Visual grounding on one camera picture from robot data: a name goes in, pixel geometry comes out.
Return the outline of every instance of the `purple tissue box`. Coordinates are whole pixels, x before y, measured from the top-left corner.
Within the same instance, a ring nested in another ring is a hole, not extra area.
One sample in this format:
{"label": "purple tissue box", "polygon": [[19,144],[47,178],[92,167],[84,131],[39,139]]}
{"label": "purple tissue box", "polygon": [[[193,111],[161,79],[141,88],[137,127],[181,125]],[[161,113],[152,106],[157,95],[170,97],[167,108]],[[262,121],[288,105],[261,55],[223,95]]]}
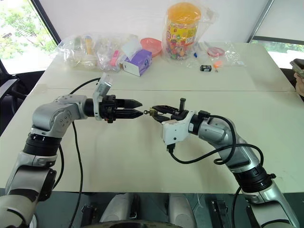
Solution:
{"label": "purple tissue box", "polygon": [[135,54],[131,61],[129,58],[125,59],[123,70],[140,77],[148,69],[151,62],[152,52],[142,49]]}

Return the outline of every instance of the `hand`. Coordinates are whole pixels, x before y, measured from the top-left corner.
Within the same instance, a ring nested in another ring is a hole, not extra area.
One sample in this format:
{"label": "hand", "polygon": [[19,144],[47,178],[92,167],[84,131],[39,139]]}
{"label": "hand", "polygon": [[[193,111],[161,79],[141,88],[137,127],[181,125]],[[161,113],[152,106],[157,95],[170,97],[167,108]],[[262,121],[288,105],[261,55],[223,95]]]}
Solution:
{"label": "hand", "polygon": [[304,79],[302,79],[297,73],[294,74],[294,77],[296,78],[296,92],[299,95],[304,96]]}

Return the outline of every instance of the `pink bowl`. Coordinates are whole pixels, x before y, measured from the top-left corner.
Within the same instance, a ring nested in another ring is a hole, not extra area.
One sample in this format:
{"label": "pink bowl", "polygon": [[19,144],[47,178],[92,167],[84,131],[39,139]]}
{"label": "pink bowl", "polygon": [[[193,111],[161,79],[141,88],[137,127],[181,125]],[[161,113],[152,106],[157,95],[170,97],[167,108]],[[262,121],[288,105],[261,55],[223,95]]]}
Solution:
{"label": "pink bowl", "polygon": [[152,52],[152,57],[157,56],[162,51],[162,42],[158,39],[143,38],[141,45],[143,49]]}

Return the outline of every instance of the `table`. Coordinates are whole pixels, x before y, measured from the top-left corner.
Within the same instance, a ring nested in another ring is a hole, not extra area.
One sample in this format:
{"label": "table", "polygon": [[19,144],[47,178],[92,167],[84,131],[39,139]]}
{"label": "table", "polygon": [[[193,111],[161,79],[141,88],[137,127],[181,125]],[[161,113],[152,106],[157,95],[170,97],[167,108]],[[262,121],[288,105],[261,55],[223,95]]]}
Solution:
{"label": "table", "polygon": [[[109,94],[142,102],[141,111],[162,104],[178,107],[179,98],[185,97],[186,109],[228,117],[245,140],[263,150],[265,168],[277,175],[283,192],[304,191],[304,177],[298,170],[304,158],[304,104],[262,46],[235,47],[246,67],[203,73],[156,57],[140,78],[124,71],[111,73],[114,85]],[[0,188],[24,147],[35,108],[100,75],[98,71],[70,69],[58,57],[54,59],[0,137]],[[92,97],[94,88],[91,83],[77,93]],[[89,118],[76,121],[76,127],[84,191],[234,193],[238,186],[225,166],[213,164],[218,155],[191,165],[176,163],[161,140],[161,125],[149,116],[113,124]],[[65,171],[55,190],[78,191],[80,173],[71,127],[62,147]],[[191,135],[177,145],[175,154],[188,160],[212,149]],[[59,158],[54,168],[60,171]]]}
{"label": "table", "polygon": [[[124,71],[111,72],[113,89],[122,90],[176,90],[176,91],[294,91],[282,71],[260,44],[234,44],[246,67],[226,67],[219,72],[200,72],[197,67],[186,68],[168,64],[161,56],[153,58],[152,65],[137,77]],[[57,57],[45,71],[39,84],[48,88],[74,89],[85,81],[100,77],[100,71],[67,67]],[[95,88],[89,84],[86,88]]]}
{"label": "table", "polygon": [[[35,107],[69,92],[38,84],[20,107],[0,138],[1,188],[24,147]],[[77,93],[91,97],[93,90],[81,89]],[[111,94],[141,101],[142,111],[158,104],[178,106],[179,98],[185,97],[186,109],[202,109],[230,118],[245,140],[262,149],[265,168],[277,175],[275,181],[282,192],[304,191],[304,177],[299,172],[304,158],[304,104],[295,92],[111,89]],[[234,193],[237,188],[227,168],[213,164],[217,155],[191,165],[175,162],[161,140],[161,125],[149,116],[113,124],[88,118],[76,121],[76,127],[84,167],[83,191]],[[62,147],[65,171],[55,190],[78,191],[80,172],[72,127]],[[187,160],[210,150],[210,145],[191,135],[177,144],[175,155]],[[60,171],[59,158],[54,168]]]}

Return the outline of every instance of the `white wall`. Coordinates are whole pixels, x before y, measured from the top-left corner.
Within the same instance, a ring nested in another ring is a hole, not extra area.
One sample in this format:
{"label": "white wall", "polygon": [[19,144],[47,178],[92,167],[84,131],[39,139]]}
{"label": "white wall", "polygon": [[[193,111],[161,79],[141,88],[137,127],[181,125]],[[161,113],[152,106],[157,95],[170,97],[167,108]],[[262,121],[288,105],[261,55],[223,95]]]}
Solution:
{"label": "white wall", "polygon": [[[87,31],[161,39],[168,0],[40,0],[61,39]],[[208,41],[246,42],[267,0],[204,0],[219,14]]]}
{"label": "white wall", "polygon": [[304,41],[304,0],[275,0],[256,36]]}

